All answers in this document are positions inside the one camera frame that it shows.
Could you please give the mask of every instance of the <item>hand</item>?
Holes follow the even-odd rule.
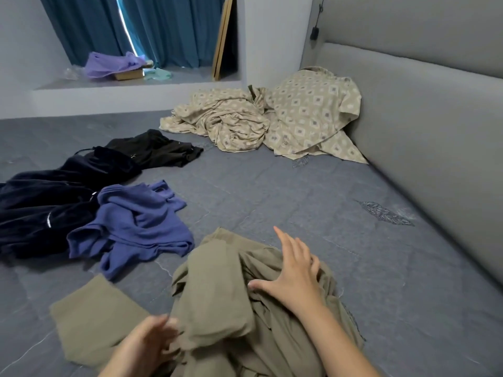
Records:
[[[323,307],[316,276],[319,259],[300,239],[293,239],[274,226],[283,248],[283,269],[278,279],[251,280],[248,287],[262,290],[279,300],[299,319],[307,311]]]
[[[177,320],[149,316],[120,343],[99,377],[150,377],[173,358],[167,348],[178,336]]]

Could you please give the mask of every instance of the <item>purple plastic bag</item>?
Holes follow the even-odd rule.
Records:
[[[90,78],[103,78],[110,74],[139,69],[145,64],[144,56],[137,57],[132,52],[127,52],[123,57],[91,52],[84,71]]]

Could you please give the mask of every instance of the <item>blue curtain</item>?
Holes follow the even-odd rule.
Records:
[[[84,66],[91,51],[124,55],[132,51],[116,0],[41,0],[66,55]]]
[[[145,55],[157,66],[209,66],[223,0],[121,0]]]

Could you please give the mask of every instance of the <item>purple-blue sweater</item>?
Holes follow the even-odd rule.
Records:
[[[107,186],[97,200],[96,218],[66,239],[70,258],[103,253],[100,268],[109,280],[130,263],[152,260],[162,252],[184,256],[194,248],[192,233],[176,215],[187,204],[165,181]]]

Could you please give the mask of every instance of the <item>beige patterned sheet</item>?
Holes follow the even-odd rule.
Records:
[[[360,114],[362,96],[350,78],[321,67],[302,69],[272,90],[213,89],[162,118],[160,128],[209,136],[219,149],[248,151],[263,142],[296,160],[329,154],[367,163],[343,131]]]

